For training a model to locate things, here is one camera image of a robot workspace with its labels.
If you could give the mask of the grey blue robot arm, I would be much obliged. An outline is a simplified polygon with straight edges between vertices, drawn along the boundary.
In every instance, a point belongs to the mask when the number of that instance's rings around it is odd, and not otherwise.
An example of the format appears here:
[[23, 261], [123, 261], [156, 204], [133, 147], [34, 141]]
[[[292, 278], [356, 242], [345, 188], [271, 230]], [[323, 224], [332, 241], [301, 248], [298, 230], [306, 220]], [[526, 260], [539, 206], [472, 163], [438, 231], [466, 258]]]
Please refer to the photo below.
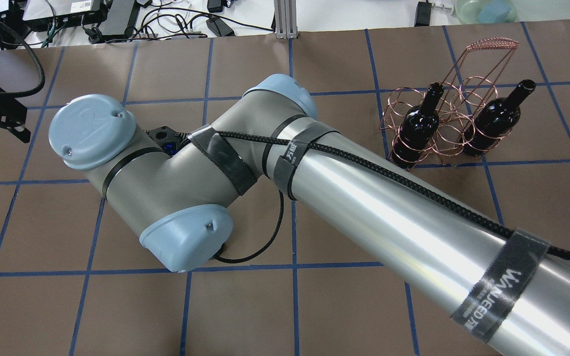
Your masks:
[[265, 175], [501, 354], [570, 356], [570, 252], [453, 200], [317, 117], [310, 94], [275, 74], [174, 154], [101, 94], [63, 106], [49, 143], [172, 272], [220, 251], [228, 206]]

